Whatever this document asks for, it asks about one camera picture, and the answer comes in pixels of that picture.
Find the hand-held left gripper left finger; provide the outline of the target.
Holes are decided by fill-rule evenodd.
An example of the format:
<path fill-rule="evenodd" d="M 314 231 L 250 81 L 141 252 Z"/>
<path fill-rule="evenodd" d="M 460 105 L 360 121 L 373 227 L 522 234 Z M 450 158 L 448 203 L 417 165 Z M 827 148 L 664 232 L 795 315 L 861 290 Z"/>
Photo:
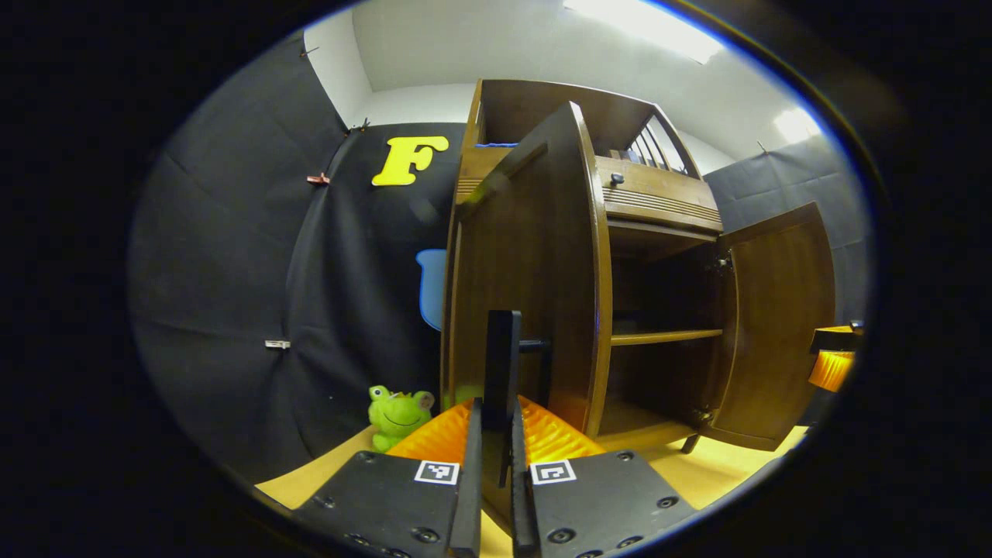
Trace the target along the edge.
<path fill-rule="evenodd" d="M 354 453 L 294 511 L 346 557 L 476 557 L 480 516 L 479 398 L 429 421 L 392 453 Z"/>

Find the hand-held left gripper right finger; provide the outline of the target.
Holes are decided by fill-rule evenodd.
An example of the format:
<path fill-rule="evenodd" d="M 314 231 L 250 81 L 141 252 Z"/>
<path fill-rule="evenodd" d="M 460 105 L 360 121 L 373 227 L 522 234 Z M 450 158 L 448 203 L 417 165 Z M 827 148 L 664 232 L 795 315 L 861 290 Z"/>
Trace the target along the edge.
<path fill-rule="evenodd" d="M 521 397 L 511 424 L 517 557 L 631 557 L 695 508 L 635 451 L 607 451 Z"/>

